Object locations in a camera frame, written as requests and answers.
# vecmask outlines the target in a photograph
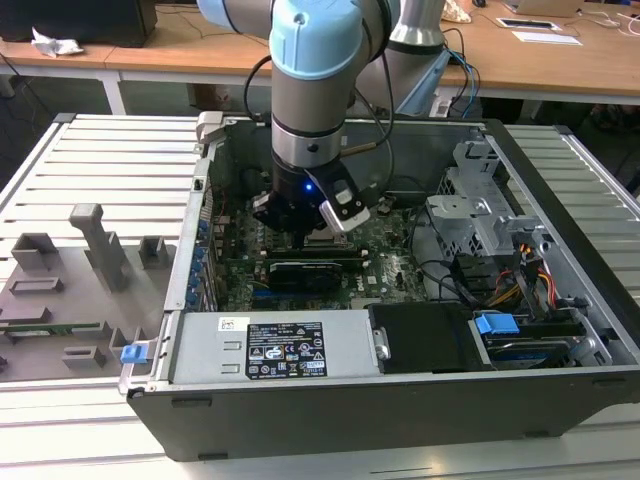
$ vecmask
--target power supply label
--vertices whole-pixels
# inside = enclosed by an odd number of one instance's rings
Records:
[[[247,329],[247,377],[327,376],[322,323],[251,323]]]

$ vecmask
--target black cable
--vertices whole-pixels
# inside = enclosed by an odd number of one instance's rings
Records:
[[[444,34],[448,32],[456,32],[460,36],[460,48],[462,49],[462,52],[461,52],[462,60],[466,62],[467,53],[466,53],[466,47],[464,44],[464,36],[462,35],[462,32],[460,31],[459,28],[448,28],[447,30],[443,30],[442,33]],[[460,67],[462,68],[462,71],[464,72],[464,85],[462,86],[462,90],[460,90],[460,92],[453,98],[453,100],[451,100],[451,105],[449,106],[449,108],[453,107],[456,103],[458,103],[458,101],[462,98],[462,95],[464,94],[465,90],[467,89],[467,86],[469,85],[469,72],[467,72],[467,69],[464,68],[463,64],[461,63],[458,63],[458,64],[460,65]]]
[[[448,32],[457,32],[458,35],[460,36],[460,47],[462,48],[462,59],[466,62],[467,61],[467,54],[465,52],[465,48],[464,48],[464,37],[462,36],[462,32],[460,31],[459,28],[448,28],[446,30],[443,30],[442,33],[448,33]]]
[[[395,102],[393,100],[393,88],[391,86],[391,73],[389,73],[389,63],[387,62],[386,53],[382,53],[382,65],[384,67],[384,77],[387,82],[387,89],[389,90],[389,127],[387,128],[387,132],[384,134],[384,136],[376,142],[376,147],[379,147],[384,142],[389,140],[389,137],[391,136],[391,132],[393,131],[393,124],[395,122],[395,111],[396,111]]]
[[[442,278],[440,279],[440,281],[438,282],[438,302],[442,302],[442,300],[444,300],[444,299],[442,298],[442,285],[445,285],[444,281],[445,281],[447,278],[450,278],[450,279],[453,281],[453,277],[451,276],[451,274],[450,274],[450,273],[448,273],[448,274],[446,274],[444,277],[442,277]]]
[[[261,118],[258,115],[253,114],[249,109],[249,87],[251,86],[251,81],[253,80],[253,77],[255,77],[256,73],[258,73],[258,70],[260,70],[270,61],[271,61],[271,55],[267,55],[263,59],[259,60],[258,63],[256,63],[253,66],[253,68],[251,69],[251,72],[249,72],[249,76],[247,77],[247,80],[244,82],[244,90],[242,92],[242,101],[244,103],[244,111],[247,114],[247,116],[254,122],[260,122]]]
[[[163,15],[180,15],[180,18],[182,18],[185,22],[187,22],[189,24],[189,26],[191,26],[191,28],[193,28],[195,31],[198,32],[198,34],[200,35],[200,38],[207,38],[207,37],[220,37],[223,35],[240,35],[241,37],[246,38],[247,40],[251,40],[252,42],[256,42],[258,45],[262,45],[263,47],[268,47],[269,45],[267,45],[266,43],[262,43],[261,41],[250,37],[249,35],[245,35],[244,33],[237,33],[237,32],[216,32],[216,33],[203,33],[202,30],[200,30],[198,27],[196,27],[193,23],[191,23],[190,20],[187,19],[187,17],[185,17],[184,15],[182,15],[183,13],[194,13],[194,14],[199,14],[200,10],[197,9],[198,7],[196,7],[196,10],[173,10],[171,12],[165,12],[163,10],[158,10],[158,7],[156,6],[156,12],[161,13]]]
[[[373,107],[371,106],[369,101],[364,97],[364,95],[362,95],[360,90],[358,90],[357,88],[354,88],[354,92],[356,94],[356,97],[358,97],[358,100],[360,100],[360,102],[364,104],[365,108],[369,112],[369,115],[371,115],[371,118],[373,118],[373,121],[380,129],[380,132],[382,133],[382,136],[384,138],[384,136],[386,135],[385,128],[382,125],[382,122],[380,122],[380,119],[378,118],[378,116],[376,115],[376,112],[373,111]],[[395,171],[395,168],[396,168],[396,157],[393,152],[393,147],[391,146],[391,141],[389,140],[389,138],[385,140],[385,143],[387,144],[387,149],[389,150],[389,169],[387,172],[387,179],[385,180],[384,184],[382,184],[383,188],[380,189],[381,192],[386,192],[387,189],[389,188],[389,185],[391,185],[391,180],[393,180],[393,172]]]
[[[411,175],[394,175],[392,178],[393,180],[409,180],[411,183],[413,183],[416,187],[418,187],[418,190],[420,190],[420,192],[424,195],[429,195],[427,193],[427,189],[418,181],[417,178],[412,177]]]
[[[467,90],[467,87],[469,86],[469,72],[467,71],[466,68],[464,68],[464,65],[462,63],[459,63],[458,65],[460,65],[460,68],[462,68],[462,72],[464,73],[464,85],[462,86],[462,89],[460,89],[458,94],[453,98],[453,100],[451,100],[451,105],[449,105],[450,109],[453,109],[455,104],[458,103],[458,101],[460,101],[460,99],[464,95],[464,92]]]
[[[4,63],[7,64],[7,66],[13,71],[13,73],[16,74],[16,76],[18,78],[22,78],[23,81],[25,82],[26,87],[29,89],[29,91],[31,92],[31,95],[33,95],[35,97],[35,99],[38,101],[38,103],[42,106],[42,108],[44,109],[45,112],[47,112],[47,114],[51,117],[51,119],[53,120],[53,113],[51,113],[51,110],[49,110],[47,108],[47,106],[44,104],[44,102],[42,101],[42,99],[36,94],[36,92],[33,90],[33,88],[31,88],[31,85],[29,85],[28,82],[26,82],[26,80],[24,80],[24,76],[20,74],[20,72],[18,72],[18,70],[16,70],[16,68],[13,66],[13,64],[11,62],[9,62],[9,59],[2,53],[0,52],[0,57],[2,57],[2,60],[4,60]]]
[[[449,290],[451,293],[454,293],[457,297],[462,298],[460,295],[460,292],[458,291],[458,289],[456,289],[455,287],[452,287],[451,285],[448,285],[446,283],[443,282],[443,280],[451,275],[445,275],[442,278],[438,278],[435,275],[431,275],[429,272],[425,272],[424,270],[422,270],[422,274],[427,277],[429,280],[431,280],[432,282],[437,283],[439,286],[441,286],[442,288],[446,288],[447,290]]]

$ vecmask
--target laptop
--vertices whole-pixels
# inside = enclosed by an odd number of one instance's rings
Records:
[[[504,4],[518,15],[573,17],[584,0],[505,0]]]

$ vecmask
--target warning label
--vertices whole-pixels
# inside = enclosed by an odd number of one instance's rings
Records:
[[[249,324],[246,375],[267,378],[326,377],[322,323]]]

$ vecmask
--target robotic arm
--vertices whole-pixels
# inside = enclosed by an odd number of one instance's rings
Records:
[[[419,113],[448,60],[439,28],[444,2],[198,0],[209,21],[269,38],[273,191],[254,200],[256,218],[293,232],[298,246],[314,228],[346,232],[369,218],[341,160],[356,80],[375,104],[389,107],[388,94],[378,93],[387,92],[388,54],[399,111]]]

